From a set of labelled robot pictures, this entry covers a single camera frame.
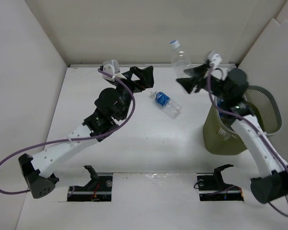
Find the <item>clear white cap bottle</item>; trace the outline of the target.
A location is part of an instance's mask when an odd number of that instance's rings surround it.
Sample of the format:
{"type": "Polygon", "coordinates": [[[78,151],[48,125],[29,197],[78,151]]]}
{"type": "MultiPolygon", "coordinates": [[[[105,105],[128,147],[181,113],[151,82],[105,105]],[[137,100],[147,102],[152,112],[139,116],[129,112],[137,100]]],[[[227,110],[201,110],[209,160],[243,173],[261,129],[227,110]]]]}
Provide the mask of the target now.
{"type": "Polygon", "coordinates": [[[187,77],[187,74],[184,72],[184,70],[193,68],[188,55],[181,48],[181,45],[178,40],[173,40],[169,44],[171,48],[170,51],[171,63],[176,73],[176,77],[177,78],[187,77]]]}

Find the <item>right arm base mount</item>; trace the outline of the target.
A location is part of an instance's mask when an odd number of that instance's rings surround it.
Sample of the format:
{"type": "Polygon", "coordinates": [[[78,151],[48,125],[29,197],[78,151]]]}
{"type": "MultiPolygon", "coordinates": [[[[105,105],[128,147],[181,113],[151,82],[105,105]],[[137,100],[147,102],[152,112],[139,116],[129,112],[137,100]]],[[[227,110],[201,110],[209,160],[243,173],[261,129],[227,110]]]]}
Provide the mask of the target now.
{"type": "Polygon", "coordinates": [[[230,167],[233,165],[225,164],[213,172],[197,173],[193,188],[198,190],[200,201],[244,201],[242,189],[223,180],[221,172],[230,167]]]}

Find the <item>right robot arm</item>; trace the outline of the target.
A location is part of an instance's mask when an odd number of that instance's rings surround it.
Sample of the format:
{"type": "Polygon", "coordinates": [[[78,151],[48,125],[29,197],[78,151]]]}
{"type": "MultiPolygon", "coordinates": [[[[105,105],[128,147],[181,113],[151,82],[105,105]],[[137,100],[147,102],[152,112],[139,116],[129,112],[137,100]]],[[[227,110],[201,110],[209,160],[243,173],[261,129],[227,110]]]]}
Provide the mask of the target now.
{"type": "Polygon", "coordinates": [[[187,93],[197,93],[204,89],[209,98],[220,99],[212,106],[222,114],[223,120],[242,139],[255,160],[259,177],[250,179],[250,190],[257,201],[270,204],[272,201],[288,195],[288,163],[277,153],[252,108],[243,96],[249,87],[246,73],[241,69],[232,69],[225,79],[214,77],[213,64],[202,64],[183,70],[186,77],[176,81],[187,93]]]}

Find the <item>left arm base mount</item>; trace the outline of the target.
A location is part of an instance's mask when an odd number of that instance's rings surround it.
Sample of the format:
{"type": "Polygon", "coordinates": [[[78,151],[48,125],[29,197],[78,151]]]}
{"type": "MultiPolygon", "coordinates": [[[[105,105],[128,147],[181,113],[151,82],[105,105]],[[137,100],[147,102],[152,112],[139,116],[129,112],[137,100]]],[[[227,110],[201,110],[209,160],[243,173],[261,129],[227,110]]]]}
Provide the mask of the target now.
{"type": "Polygon", "coordinates": [[[111,202],[113,173],[97,173],[91,165],[84,168],[90,180],[83,186],[70,186],[67,202],[111,202]]]}

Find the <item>blue label bottle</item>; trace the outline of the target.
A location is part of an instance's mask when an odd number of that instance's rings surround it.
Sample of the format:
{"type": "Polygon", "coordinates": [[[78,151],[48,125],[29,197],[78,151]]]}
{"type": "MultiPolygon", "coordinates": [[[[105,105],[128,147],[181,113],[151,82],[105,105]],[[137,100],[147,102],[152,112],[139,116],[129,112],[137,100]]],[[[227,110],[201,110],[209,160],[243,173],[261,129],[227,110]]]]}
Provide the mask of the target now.
{"type": "MultiPolygon", "coordinates": [[[[218,108],[220,108],[221,110],[225,110],[225,108],[224,108],[224,101],[221,100],[220,98],[217,98],[217,106],[218,106],[218,108]]],[[[224,114],[224,113],[222,113],[222,112],[220,112],[220,111],[218,111],[218,113],[219,113],[219,117],[220,117],[221,119],[225,119],[225,118],[227,117],[226,114],[224,114]]]]}
{"type": "Polygon", "coordinates": [[[152,91],[150,98],[156,103],[156,105],[169,117],[175,119],[181,114],[182,106],[170,98],[167,94],[160,91],[152,91]]]}

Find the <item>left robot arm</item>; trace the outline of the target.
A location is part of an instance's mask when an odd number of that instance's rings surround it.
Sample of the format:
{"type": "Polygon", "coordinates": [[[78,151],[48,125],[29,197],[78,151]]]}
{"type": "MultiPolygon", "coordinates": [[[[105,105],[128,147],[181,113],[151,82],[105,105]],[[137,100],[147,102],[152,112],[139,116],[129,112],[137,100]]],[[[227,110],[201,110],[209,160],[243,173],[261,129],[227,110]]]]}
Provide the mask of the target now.
{"type": "Polygon", "coordinates": [[[70,158],[95,145],[127,124],[135,111],[134,94],[154,85],[154,68],[130,67],[116,73],[110,64],[98,69],[115,88],[105,88],[95,100],[95,111],[66,139],[49,142],[50,147],[34,155],[24,153],[18,159],[22,175],[34,199],[51,193],[59,178],[55,171],[70,158]]]}

